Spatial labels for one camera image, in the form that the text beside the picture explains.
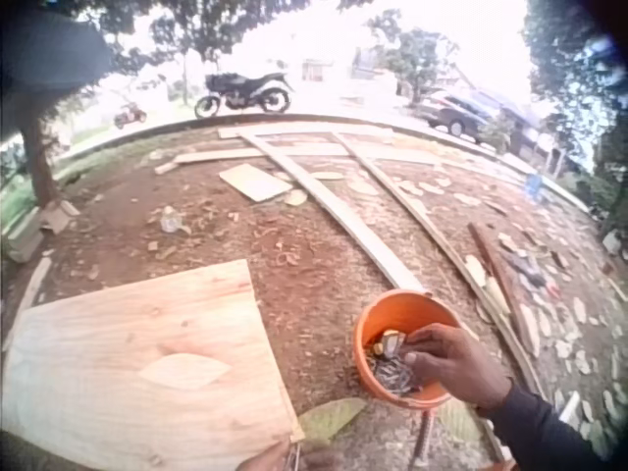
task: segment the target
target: person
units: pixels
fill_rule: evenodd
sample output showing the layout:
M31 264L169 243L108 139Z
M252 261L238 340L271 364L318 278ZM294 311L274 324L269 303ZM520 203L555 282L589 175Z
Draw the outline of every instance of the person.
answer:
M481 417L491 420L519 469L628 469L625 447L603 462L579 433L558 419L550 404L514 383L463 329L431 324L407 336L401 355L415 378L439 381L451 395L473 404ZM237 471L282 470L288 447L289 443L277 444ZM315 447L313 456L313 465L299 469L339 469L339 457L328 447ZM304 457L307 463L307 452Z

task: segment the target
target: gray car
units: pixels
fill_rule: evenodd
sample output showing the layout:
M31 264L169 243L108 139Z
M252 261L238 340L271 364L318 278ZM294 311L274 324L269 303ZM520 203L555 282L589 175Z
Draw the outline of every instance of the gray car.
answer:
M456 137L467 134L480 143L480 126L487 123L491 115L470 98L450 91L437 91L418 106L417 117L435 128L446 126Z

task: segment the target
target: motorcycle wheel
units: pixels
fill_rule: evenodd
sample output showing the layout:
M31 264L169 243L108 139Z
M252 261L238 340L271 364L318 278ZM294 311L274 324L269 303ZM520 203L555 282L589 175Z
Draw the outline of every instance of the motorcycle wheel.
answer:
M269 88L259 97L259 106L265 113L283 113L290 106L290 96L281 88Z
M220 100L215 96L204 96L196 102L194 106L194 115L199 120L215 116L220 108Z

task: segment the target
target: green leaf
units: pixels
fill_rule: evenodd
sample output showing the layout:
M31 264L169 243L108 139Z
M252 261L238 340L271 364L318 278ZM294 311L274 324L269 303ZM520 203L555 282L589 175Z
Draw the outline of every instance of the green leaf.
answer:
M301 414L298 422L305 438L329 441L366 406L359 397L332 400Z

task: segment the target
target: orange bucket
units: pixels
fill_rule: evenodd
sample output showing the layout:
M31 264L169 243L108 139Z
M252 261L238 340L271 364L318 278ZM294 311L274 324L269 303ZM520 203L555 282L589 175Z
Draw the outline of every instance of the orange bucket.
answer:
M375 397L410 409L432 409L449 399L449 393L437 382L429 382L423 390L400 397L388 392L373 375L366 361L365 347L372 345L387 329L405 334L429 326L446 324L460 327L455 315L429 294L407 289L393 289L382 294L360 315L353 332L353 355L366 389Z

